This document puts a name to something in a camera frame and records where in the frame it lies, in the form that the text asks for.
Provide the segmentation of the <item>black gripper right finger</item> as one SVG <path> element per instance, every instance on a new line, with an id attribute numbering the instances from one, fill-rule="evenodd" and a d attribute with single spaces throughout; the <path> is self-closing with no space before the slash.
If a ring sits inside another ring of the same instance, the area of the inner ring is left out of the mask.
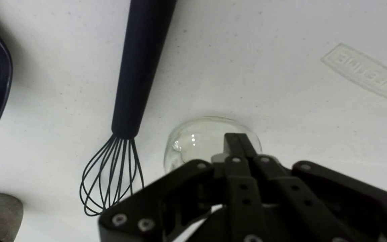
<path id="1" fill-rule="evenodd" d="M 284 167 L 245 133 L 225 136 L 225 209 L 258 242 L 387 242 L 387 191 L 312 162 Z"/>

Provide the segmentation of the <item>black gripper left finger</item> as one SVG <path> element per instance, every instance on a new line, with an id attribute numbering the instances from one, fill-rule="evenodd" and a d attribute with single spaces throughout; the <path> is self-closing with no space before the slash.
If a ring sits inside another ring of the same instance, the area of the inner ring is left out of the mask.
<path id="1" fill-rule="evenodd" d="M 211 214 L 222 201 L 214 164 L 190 162 L 141 191 L 106 209 L 98 219 L 100 242 L 172 242 L 195 222 L 187 242 L 223 242 L 225 214 Z"/>

